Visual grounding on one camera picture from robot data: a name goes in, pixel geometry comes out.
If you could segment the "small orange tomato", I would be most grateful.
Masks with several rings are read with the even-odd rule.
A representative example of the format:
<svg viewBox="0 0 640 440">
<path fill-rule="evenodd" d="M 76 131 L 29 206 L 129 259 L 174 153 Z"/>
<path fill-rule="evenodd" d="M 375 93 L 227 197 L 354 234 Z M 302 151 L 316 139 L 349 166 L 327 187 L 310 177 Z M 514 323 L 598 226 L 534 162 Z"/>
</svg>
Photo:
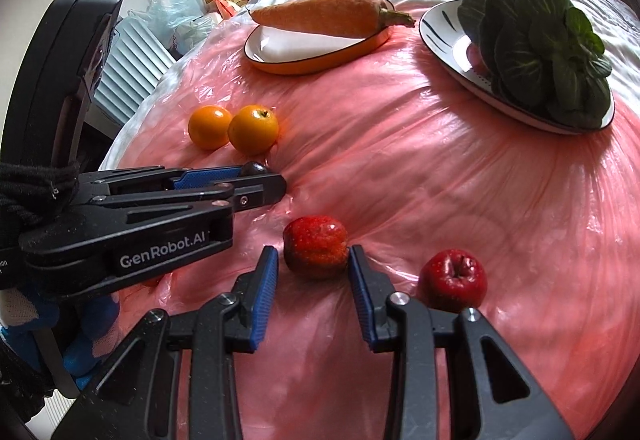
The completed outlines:
<svg viewBox="0 0 640 440">
<path fill-rule="evenodd" d="M 268 152 L 276 143 L 280 125 L 276 114 L 253 104 L 241 108 L 232 118 L 228 138 L 232 146 L 246 156 Z"/>
<path fill-rule="evenodd" d="M 188 122 L 192 143 L 204 151 L 215 151 L 229 142 L 231 113 L 218 105 L 204 105 L 195 110 Z"/>
</svg>

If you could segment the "red apple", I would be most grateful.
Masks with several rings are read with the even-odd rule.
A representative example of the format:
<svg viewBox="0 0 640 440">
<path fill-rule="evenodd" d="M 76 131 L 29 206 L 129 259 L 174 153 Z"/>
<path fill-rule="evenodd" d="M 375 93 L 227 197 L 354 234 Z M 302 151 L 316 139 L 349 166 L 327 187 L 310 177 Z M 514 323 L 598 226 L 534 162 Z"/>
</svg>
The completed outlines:
<svg viewBox="0 0 640 440">
<path fill-rule="evenodd" d="M 347 269 L 348 233 L 329 216 L 303 216 L 283 230 L 283 257 L 288 270 L 309 281 L 341 276 Z"/>
<path fill-rule="evenodd" d="M 483 265 L 469 252 L 445 249 L 424 264 L 416 298 L 428 308 L 460 313 L 480 308 L 488 291 Z"/>
</svg>

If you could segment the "dark plum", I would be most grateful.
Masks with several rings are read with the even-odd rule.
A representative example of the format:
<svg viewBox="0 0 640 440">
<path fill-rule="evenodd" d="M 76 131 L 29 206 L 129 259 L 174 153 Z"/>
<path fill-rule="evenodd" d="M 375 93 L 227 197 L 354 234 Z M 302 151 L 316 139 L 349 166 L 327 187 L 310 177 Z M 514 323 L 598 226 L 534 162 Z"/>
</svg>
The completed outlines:
<svg viewBox="0 0 640 440">
<path fill-rule="evenodd" d="M 251 162 L 245 163 L 240 170 L 240 177 L 253 177 L 253 176 L 263 176 L 264 174 L 270 174 L 270 169 L 259 162 L 255 162 L 252 160 Z"/>
</svg>

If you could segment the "light blue suitcase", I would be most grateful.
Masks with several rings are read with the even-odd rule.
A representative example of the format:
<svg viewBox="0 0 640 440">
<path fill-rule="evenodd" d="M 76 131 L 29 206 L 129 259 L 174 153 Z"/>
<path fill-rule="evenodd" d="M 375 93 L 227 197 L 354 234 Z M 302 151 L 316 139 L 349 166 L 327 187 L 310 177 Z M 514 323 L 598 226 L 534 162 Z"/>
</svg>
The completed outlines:
<svg viewBox="0 0 640 440">
<path fill-rule="evenodd" d="M 118 126 L 124 126 L 175 62 L 145 22 L 127 16 L 114 29 L 93 100 Z"/>
</svg>

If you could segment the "orange rimmed oval dish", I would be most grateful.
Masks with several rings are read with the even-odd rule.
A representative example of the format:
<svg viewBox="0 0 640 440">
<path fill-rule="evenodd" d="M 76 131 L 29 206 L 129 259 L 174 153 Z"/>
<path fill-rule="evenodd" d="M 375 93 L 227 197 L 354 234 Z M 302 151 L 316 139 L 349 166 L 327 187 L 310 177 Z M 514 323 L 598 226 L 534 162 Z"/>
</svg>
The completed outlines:
<svg viewBox="0 0 640 440">
<path fill-rule="evenodd" d="M 245 41 L 244 54 L 264 72 L 305 75 L 360 59 L 385 44 L 389 36 L 389 27 L 369 38 L 344 38 L 257 24 Z"/>
</svg>

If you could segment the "blue plastic bag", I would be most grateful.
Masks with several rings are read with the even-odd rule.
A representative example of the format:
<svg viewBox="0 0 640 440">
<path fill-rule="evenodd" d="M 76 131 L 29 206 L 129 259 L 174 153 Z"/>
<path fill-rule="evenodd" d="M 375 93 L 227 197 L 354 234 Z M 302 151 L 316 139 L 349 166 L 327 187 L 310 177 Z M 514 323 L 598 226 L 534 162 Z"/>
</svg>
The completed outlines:
<svg viewBox="0 0 640 440">
<path fill-rule="evenodd" d="M 222 22 L 205 0 L 148 0 L 144 11 L 129 10 L 130 18 L 145 25 L 162 46 L 179 56 L 206 41 Z"/>
</svg>

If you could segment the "large carrot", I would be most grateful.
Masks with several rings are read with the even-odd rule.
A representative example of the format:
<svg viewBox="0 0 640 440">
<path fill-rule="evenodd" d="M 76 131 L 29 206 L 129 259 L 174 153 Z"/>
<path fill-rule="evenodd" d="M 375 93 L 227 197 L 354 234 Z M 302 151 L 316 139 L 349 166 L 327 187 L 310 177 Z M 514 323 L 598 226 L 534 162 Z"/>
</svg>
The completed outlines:
<svg viewBox="0 0 640 440">
<path fill-rule="evenodd" d="M 390 26 L 413 28 L 416 20 L 385 0 L 291 0 L 250 11 L 262 26 L 288 32 L 369 38 Z"/>
</svg>

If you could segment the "pink plastic sheet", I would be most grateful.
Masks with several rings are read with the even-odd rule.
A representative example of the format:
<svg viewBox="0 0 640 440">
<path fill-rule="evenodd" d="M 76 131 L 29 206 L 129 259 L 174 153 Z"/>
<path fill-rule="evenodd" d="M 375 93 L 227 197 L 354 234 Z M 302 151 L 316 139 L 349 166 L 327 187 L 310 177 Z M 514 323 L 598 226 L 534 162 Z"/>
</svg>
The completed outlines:
<svg viewBox="0 0 640 440">
<path fill-rule="evenodd" d="M 526 126 L 466 91 L 398 28 L 364 58 L 279 77 L 245 59 L 250 26 L 232 20 L 176 63 L 122 130 L 117 167 L 236 163 L 194 148 L 186 122 L 205 104 L 262 104 L 282 127 L 267 160 L 288 182 L 276 206 L 236 217 L 232 249 L 120 295 L 119 325 L 149 309 L 198 308 L 254 266 L 304 215 L 346 226 L 375 267 L 412 290 L 442 249 L 477 256 L 483 313 L 558 407 L 574 435 L 596 428 L 639 354 L 639 22 L 586 7 L 613 64 L 607 130 L 561 136 Z"/>
</svg>

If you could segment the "white black striped plate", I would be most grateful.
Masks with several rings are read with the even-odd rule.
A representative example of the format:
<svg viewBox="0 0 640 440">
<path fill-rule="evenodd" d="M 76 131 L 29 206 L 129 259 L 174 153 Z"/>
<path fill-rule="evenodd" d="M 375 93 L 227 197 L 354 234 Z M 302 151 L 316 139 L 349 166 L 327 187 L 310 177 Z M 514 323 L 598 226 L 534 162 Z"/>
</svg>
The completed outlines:
<svg viewBox="0 0 640 440">
<path fill-rule="evenodd" d="M 444 69 L 466 90 L 499 112 L 524 122 L 528 126 L 554 134 L 589 134 L 605 130 L 612 125 L 615 101 L 610 96 L 610 107 L 593 129 L 572 128 L 553 119 L 540 117 L 508 100 L 499 99 L 491 88 L 490 76 L 480 66 L 480 54 L 472 51 L 472 41 L 466 36 L 459 18 L 458 7 L 462 0 L 441 2 L 422 14 L 419 34 L 428 50 L 436 56 Z"/>
</svg>

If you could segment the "green leafy vegetable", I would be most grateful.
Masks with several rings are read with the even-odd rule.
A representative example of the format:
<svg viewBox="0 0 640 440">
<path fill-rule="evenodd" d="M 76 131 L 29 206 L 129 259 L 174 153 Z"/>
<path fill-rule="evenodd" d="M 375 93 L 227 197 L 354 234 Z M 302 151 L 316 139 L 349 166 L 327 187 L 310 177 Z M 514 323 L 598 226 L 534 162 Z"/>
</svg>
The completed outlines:
<svg viewBox="0 0 640 440">
<path fill-rule="evenodd" d="M 613 106 L 612 64 L 570 0 L 462 0 L 458 19 L 499 99 L 555 125 L 603 126 Z"/>
</svg>

